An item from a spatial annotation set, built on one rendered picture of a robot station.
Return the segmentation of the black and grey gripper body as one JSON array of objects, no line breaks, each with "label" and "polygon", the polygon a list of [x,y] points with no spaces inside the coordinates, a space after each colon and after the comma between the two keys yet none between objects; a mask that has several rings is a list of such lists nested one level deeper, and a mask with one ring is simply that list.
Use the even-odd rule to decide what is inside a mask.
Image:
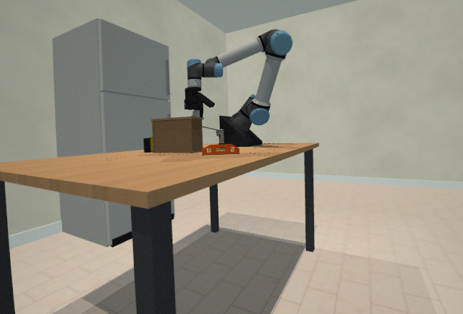
[{"label": "black and grey gripper body", "polygon": [[203,104],[203,101],[202,99],[197,97],[198,91],[201,91],[201,88],[199,87],[185,88],[184,109],[188,109],[188,110],[196,109],[199,111],[199,108],[201,106],[200,103]]}]

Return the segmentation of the orange spirit level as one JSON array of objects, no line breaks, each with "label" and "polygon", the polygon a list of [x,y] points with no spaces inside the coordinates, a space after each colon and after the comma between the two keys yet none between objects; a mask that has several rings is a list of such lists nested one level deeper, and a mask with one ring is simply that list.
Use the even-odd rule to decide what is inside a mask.
[{"label": "orange spirit level", "polygon": [[[231,147],[234,147],[231,148]],[[211,148],[211,152],[210,152]],[[233,150],[231,152],[231,149]],[[225,150],[225,151],[217,151],[217,150]],[[239,154],[239,148],[237,146],[233,146],[232,144],[223,144],[223,145],[209,145],[208,152],[207,147],[202,149],[202,155],[223,155],[223,154]]]}]

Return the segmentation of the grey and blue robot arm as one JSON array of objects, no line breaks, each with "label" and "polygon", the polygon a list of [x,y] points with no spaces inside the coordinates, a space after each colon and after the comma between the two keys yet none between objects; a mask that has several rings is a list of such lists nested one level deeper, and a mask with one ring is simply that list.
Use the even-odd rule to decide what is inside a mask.
[{"label": "grey and blue robot arm", "polygon": [[[201,77],[222,77],[223,68],[245,59],[258,52],[265,52],[266,62],[261,75],[257,94],[252,94],[242,108],[231,116],[231,122],[242,131],[248,132],[251,124],[263,125],[269,120],[270,98],[276,81],[281,61],[292,48],[290,34],[273,29],[255,40],[234,48],[214,58],[207,59],[203,64],[199,59],[187,61],[188,87],[202,87]],[[284,55],[284,56],[283,56]],[[281,59],[280,59],[281,58]],[[216,64],[214,64],[216,63]],[[221,63],[221,64],[219,64]],[[251,105],[252,104],[252,105]],[[268,110],[268,111],[267,111]],[[252,120],[252,121],[251,121]]]}]

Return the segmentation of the yellow tape measure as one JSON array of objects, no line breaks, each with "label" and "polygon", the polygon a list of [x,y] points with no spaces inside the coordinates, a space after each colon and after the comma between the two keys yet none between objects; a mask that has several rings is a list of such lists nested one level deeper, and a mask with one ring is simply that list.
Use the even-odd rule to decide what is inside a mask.
[{"label": "yellow tape measure", "polygon": [[143,138],[144,139],[144,153],[153,152],[153,138]]}]

